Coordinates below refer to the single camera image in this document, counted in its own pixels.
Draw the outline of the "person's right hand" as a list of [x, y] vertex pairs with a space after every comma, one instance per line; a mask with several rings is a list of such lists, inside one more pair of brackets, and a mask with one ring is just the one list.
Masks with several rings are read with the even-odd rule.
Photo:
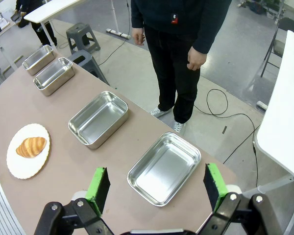
[[132, 28], [132, 38], [137, 46], [143, 46], [145, 41], [143, 28]]

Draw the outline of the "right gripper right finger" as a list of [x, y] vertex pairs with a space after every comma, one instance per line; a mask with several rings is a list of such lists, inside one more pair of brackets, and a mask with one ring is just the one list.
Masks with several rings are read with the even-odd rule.
[[203, 178], [212, 214], [198, 235], [223, 235], [231, 223], [241, 224], [247, 235], [283, 234], [269, 198], [261, 193], [245, 197], [229, 191], [216, 164], [205, 165]]

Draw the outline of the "person's left hand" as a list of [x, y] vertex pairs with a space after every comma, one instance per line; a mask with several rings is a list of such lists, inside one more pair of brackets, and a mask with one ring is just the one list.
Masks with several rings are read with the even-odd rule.
[[192, 71], [199, 70], [206, 60], [207, 54], [200, 53], [191, 47], [188, 52], [187, 68]]

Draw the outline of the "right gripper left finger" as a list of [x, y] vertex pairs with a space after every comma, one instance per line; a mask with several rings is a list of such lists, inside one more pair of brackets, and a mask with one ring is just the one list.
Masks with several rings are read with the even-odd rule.
[[110, 188], [107, 168], [95, 170], [86, 195], [63, 206], [59, 202], [45, 205], [35, 229], [36, 235], [71, 235], [76, 229], [85, 229], [89, 235], [112, 235], [101, 218]]

